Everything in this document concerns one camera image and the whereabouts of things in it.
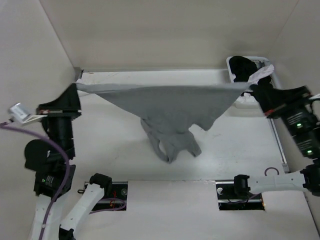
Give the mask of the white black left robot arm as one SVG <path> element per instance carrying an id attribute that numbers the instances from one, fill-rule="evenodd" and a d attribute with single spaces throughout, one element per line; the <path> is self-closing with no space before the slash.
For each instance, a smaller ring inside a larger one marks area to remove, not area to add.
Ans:
<path id="1" fill-rule="evenodd" d="M 76 84 L 72 83 L 55 100 L 40 104 L 46 136 L 30 141 L 24 149 L 25 168 L 35 172 L 37 196 L 30 240 L 73 240 L 76 231 L 99 200 L 112 195 L 112 178 L 95 173 L 80 200 L 62 218 L 62 210 L 72 187 L 76 166 L 72 121 L 81 115 Z"/>

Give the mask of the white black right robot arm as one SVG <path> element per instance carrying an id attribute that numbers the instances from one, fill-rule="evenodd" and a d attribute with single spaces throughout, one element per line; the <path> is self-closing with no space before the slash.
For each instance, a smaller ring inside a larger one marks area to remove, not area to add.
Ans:
<path id="1" fill-rule="evenodd" d="M 312 164 L 288 174 L 253 177 L 239 174 L 234 177 L 232 192 L 238 198 L 248 194 L 275 191 L 310 192 L 320 195 L 320 120 L 313 103 L 320 99 L 306 86 L 293 89 L 265 88 L 252 84 L 255 99 L 268 119 L 281 119 L 303 157 Z"/>

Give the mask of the grey tank top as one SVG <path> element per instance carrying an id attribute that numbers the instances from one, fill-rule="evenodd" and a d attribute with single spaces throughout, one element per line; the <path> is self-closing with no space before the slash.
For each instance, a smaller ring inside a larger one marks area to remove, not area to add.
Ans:
<path id="1" fill-rule="evenodd" d="M 181 151 L 193 157 L 202 153 L 192 125 L 208 131 L 249 88 L 249 84 L 214 85 L 132 85 L 83 84 L 79 91 L 95 94 L 140 118 L 155 154 L 164 162 L 175 161 Z"/>

